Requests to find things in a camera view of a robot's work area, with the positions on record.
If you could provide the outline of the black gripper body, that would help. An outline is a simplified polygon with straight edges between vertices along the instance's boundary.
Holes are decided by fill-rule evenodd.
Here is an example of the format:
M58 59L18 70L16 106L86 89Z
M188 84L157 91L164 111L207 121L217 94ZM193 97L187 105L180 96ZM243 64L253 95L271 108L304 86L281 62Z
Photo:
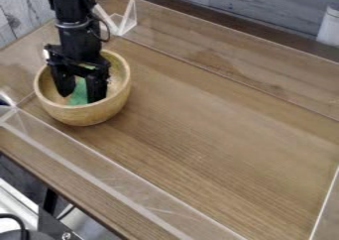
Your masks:
M97 19L81 22L56 21L60 43L46 44L46 63L53 78L108 78L109 63L100 54L101 43Z

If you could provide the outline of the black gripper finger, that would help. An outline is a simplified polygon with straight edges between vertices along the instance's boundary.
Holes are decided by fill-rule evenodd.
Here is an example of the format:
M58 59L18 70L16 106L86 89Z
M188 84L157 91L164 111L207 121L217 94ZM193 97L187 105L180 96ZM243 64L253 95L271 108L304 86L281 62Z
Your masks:
M57 92L62 97L69 96L76 88L76 78L72 69L62 64L52 65L50 74Z
M86 102L94 103L105 98L106 94L106 76L88 75L85 77Z

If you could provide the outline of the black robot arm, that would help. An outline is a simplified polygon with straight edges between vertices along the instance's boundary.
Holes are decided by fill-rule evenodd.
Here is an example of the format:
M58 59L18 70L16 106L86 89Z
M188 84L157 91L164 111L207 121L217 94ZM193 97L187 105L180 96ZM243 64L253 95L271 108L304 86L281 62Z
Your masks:
M105 98L109 61L100 54L100 17L92 9L94 0L48 0L56 13L60 43L46 44L46 64L50 68L57 92L69 96L76 89L76 77L85 81L86 102Z

